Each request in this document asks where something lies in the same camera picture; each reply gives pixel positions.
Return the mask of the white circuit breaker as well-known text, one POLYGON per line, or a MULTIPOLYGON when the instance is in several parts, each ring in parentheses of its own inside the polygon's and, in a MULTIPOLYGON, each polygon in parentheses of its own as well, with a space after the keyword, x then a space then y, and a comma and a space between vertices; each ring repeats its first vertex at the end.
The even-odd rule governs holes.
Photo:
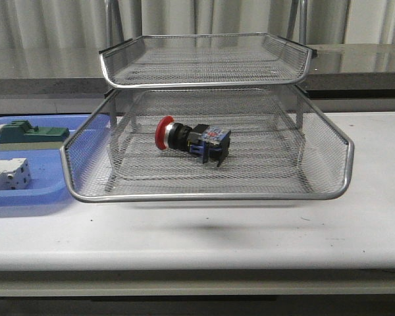
POLYGON ((31 178, 27 158, 0 159, 0 190, 25 189, 31 178))

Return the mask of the mesh tray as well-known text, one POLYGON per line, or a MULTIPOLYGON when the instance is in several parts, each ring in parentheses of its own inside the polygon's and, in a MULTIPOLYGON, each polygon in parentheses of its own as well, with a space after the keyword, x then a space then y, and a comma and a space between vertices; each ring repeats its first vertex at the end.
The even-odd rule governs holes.
POLYGON ((100 51, 117 89, 296 84, 317 51, 268 33, 140 36, 100 51))
POLYGON ((354 143, 301 90, 293 85, 233 88, 119 90, 108 98, 63 144, 61 159, 70 193, 85 202, 188 201, 220 199, 334 199, 352 177, 354 143), (72 187, 67 152, 82 129, 108 115, 109 147, 131 133, 154 134, 167 115, 176 122, 208 124, 235 132, 278 132, 305 141, 300 166, 288 178, 241 180, 125 180, 111 164, 104 194, 84 195, 72 187))
POLYGON ((202 163, 183 151, 161 151, 151 133, 131 133, 109 147, 111 164, 125 180, 241 180, 288 178, 301 163, 305 141, 278 132, 235 132, 227 158, 202 163))

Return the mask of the green knife switch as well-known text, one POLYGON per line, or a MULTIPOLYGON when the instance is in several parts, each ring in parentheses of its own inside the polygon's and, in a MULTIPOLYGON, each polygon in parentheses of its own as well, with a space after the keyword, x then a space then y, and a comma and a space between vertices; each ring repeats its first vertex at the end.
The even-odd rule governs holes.
POLYGON ((70 136, 62 127, 33 126, 28 120, 0 124, 0 151, 59 149, 70 136))

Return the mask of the grey stone counter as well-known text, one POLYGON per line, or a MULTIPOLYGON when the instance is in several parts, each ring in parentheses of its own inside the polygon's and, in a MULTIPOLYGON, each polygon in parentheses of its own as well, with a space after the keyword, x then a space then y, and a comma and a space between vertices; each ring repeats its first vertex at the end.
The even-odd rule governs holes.
MULTIPOLYGON (((395 111, 395 44, 316 50, 300 86, 322 111, 395 111)), ((106 92, 96 48, 0 49, 0 116, 89 113, 106 92)))

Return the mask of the grey metal rack frame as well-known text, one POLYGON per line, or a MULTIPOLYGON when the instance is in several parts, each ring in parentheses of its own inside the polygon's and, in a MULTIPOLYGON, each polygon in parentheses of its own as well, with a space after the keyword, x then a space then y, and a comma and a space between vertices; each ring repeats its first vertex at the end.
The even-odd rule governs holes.
POLYGON ((116 195, 310 194, 312 51, 268 33, 139 36, 103 52, 116 195))

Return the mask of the blue plastic tray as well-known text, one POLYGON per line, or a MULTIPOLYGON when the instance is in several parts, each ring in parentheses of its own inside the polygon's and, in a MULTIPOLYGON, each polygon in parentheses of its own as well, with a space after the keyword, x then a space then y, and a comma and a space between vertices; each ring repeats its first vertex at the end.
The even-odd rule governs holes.
MULTIPOLYGON (((68 128, 71 134, 87 120, 87 115, 31 115, 0 117, 0 125, 14 120, 27 120, 33 126, 68 128)), ((98 115, 77 134, 68 152, 72 172, 72 187, 79 194, 104 194, 109 187, 111 164, 108 140, 111 135, 108 115, 98 115)), ((0 151, 0 160, 26 158, 31 179, 25 189, 0 190, 0 207, 9 205, 49 204, 68 194, 56 149, 31 151, 0 151)))

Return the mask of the red emergency push button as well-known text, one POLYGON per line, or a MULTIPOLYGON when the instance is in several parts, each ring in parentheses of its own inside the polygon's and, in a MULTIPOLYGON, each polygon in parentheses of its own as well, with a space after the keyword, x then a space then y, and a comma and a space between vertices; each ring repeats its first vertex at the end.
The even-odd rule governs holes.
POLYGON ((198 124, 192 128, 176 122, 168 115, 159 121, 154 140, 160 150, 185 151, 199 157, 203 164, 211 159, 220 167, 228 156, 230 135, 230 130, 207 124, 198 124))

